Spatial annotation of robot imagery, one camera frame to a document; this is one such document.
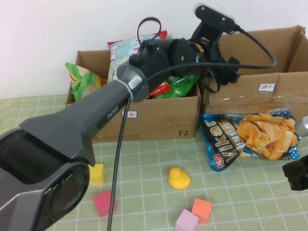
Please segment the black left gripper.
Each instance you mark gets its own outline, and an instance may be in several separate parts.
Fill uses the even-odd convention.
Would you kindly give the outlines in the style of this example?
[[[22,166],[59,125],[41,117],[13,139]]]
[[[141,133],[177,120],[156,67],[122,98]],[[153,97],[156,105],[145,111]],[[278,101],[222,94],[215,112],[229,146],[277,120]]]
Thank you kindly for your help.
[[[227,85],[229,83],[237,83],[241,75],[234,70],[228,70],[228,67],[224,65],[227,63],[228,66],[240,66],[239,60],[231,56],[228,62],[226,62],[221,54],[218,43],[205,42],[204,48],[206,50],[207,62],[222,64],[219,66],[208,66],[208,75],[212,77],[217,84]]]

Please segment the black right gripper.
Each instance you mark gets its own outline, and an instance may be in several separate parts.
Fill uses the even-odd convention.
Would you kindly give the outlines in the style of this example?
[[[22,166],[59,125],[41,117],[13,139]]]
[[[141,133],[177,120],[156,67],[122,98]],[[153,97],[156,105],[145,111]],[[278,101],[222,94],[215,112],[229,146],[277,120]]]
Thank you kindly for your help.
[[[282,167],[285,177],[289,181],[291,190],[303,191],[308,189],[308,156],[287,163]]]

